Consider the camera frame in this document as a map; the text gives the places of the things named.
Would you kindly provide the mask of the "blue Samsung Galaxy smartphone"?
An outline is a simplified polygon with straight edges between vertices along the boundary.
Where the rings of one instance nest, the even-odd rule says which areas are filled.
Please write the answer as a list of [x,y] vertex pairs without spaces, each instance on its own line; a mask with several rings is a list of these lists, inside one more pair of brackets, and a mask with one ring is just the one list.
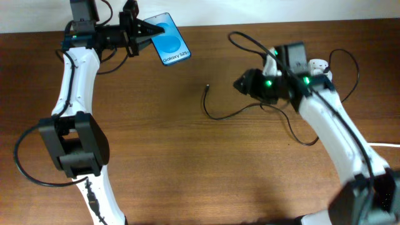
[[164,33],[151,39],[164,66],[172,66],[191,57],[186,42],[168,12],[149,17],[144,21],[164,29]]

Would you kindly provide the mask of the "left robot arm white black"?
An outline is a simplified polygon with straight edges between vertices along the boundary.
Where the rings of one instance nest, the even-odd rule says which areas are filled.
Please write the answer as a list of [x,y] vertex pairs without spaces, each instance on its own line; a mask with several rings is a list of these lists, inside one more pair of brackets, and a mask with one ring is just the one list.
[[61,51],[64,73],[51,117],[39,132],[57,170],[80,190],[94,224],[127,224],[109,182],[107,137],[93,117],[93,92],[105,49],[123,48],[137,56],[164,29],[137,18],[136,1],[126,1],[119,24],[99,24],[94,1],[71,1]]

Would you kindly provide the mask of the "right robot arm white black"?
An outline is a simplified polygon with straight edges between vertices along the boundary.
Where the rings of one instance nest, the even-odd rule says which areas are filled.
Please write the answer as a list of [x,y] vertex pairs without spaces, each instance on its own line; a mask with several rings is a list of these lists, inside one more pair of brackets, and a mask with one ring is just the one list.
[[233,86],[261,103],[291,102],[328,152],[342,189],[327,209],[297,224],[397,224],[399,172],[390,168],[346,113],[327,63],[306,59],[303,42],[268,51],[264,69],[249,69]]

